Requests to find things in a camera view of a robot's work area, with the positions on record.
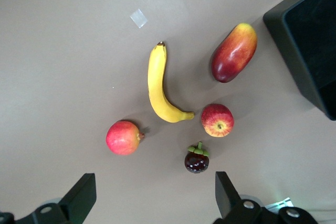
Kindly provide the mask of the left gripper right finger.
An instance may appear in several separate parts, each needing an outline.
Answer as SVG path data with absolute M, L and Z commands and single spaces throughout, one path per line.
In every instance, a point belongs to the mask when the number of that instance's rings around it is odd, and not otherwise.
M 226 172 L 215 174 L 215 198 L 221 217 L 214 224 L 278 223 L 278 216 L 252 199 L 242 199 Z

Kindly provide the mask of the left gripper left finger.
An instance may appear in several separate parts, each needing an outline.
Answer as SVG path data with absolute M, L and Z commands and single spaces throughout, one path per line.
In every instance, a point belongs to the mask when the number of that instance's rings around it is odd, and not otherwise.
M 58 203 L 48 203 L 38 207 L 16 223 L 77 223 L 82 224 L 97 199 L 96 177 L 85 173 Z

